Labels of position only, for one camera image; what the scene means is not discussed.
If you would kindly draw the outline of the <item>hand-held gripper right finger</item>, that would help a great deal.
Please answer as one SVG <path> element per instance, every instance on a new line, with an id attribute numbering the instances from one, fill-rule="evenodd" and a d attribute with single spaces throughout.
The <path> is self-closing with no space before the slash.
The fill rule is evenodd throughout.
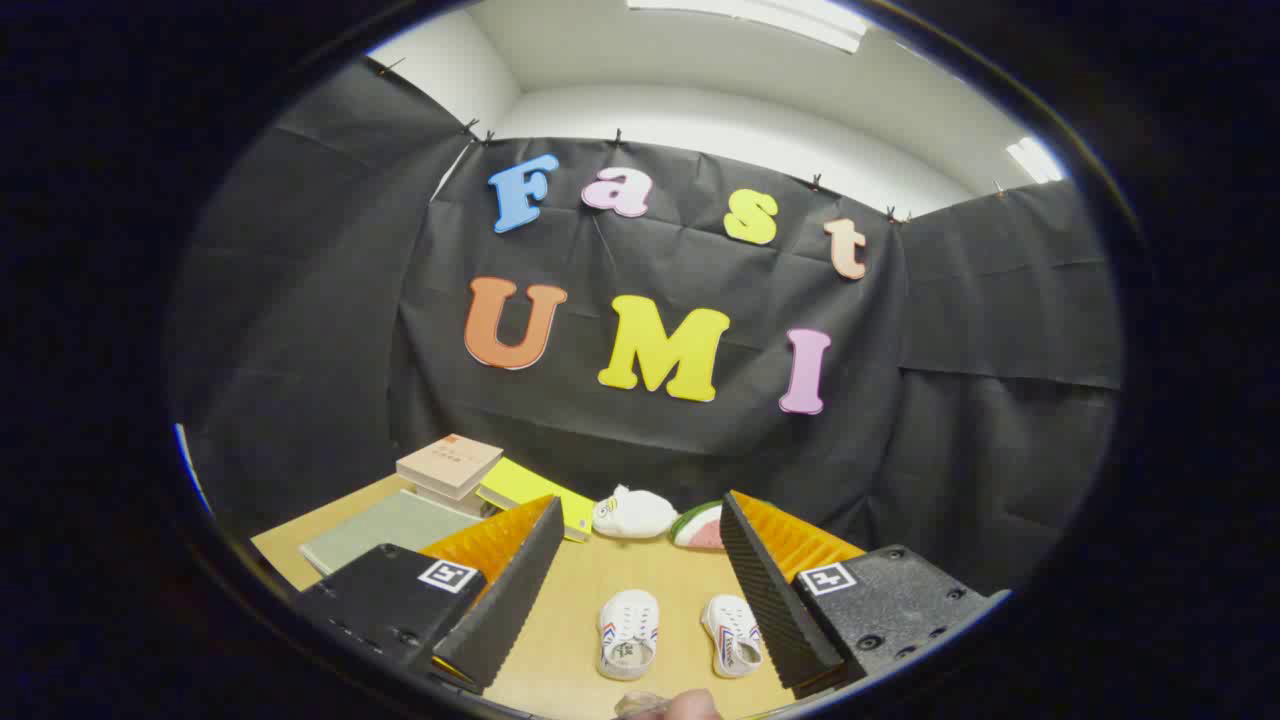
<path id="1" fill-rule="evenodd" d="M 915 551 L 864 551 L 731 491 L 721 538 L 783 688 L 799 700 L 891 674 L 998 607 Z"/>

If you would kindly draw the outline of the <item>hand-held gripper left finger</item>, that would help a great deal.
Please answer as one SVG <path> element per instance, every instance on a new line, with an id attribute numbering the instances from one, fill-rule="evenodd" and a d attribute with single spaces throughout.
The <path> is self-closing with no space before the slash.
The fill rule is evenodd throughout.
<path id="1" fill-rule="evenodd" d="M 481 693 L 515 647 L 563 534 L 561 498 L 544 495 L 420 550 L 375 544 L 293 607 L 378 666 Z"/>

